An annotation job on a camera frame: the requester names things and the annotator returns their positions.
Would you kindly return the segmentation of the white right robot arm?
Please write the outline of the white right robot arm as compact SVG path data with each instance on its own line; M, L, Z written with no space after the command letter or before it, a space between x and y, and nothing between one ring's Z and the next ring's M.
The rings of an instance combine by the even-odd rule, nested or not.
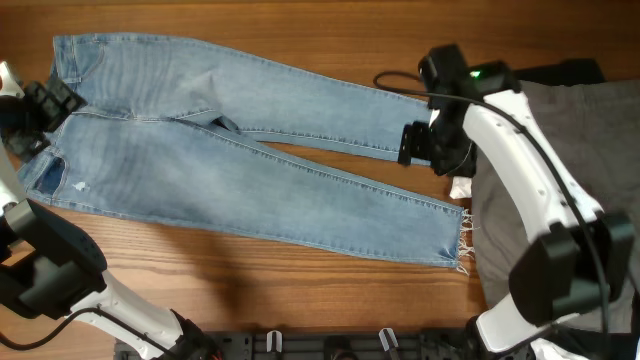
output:
M426 58L417 77L431 117L404 128L399 162L424 159L437 174L455 176L467 172L470 151L481 150L514 202L528 242L509 273L507 295L469 321L467 353L497 359L599 310L595 355L609 358L609 306L621 296L635 241L630 218L606 212L577 183L506 64L470 67Z

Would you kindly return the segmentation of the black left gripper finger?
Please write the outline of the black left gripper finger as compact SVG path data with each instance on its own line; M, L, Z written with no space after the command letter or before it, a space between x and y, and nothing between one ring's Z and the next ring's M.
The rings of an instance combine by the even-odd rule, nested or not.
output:
M86 100L57 75L51 75L45 84L29 83L24 93L28 127L37 131L55 131L67 117L86 105Z
M46 149L50 142L43 133L29 130L3 130L2 142L10 153L28 163Z

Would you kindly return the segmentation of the light blue denim jeans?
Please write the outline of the light blue denim jeans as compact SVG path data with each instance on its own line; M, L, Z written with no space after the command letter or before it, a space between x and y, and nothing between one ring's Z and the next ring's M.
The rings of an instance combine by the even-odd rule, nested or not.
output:
M85 100L19 170L35 200L87 213L455 268L466 211L278 150L395 161L423 101L204 41L57 36Z

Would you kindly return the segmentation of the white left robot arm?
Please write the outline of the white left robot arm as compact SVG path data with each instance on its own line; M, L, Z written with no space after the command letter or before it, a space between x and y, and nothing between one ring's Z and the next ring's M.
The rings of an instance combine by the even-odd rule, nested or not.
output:
M1 156L1 303L23 318L60 322L32 343L3 337L2 344L13 350L43 346L80 321L120 340L142 359L222 356L192 321L119 282L85 231L30 200L6 154Z

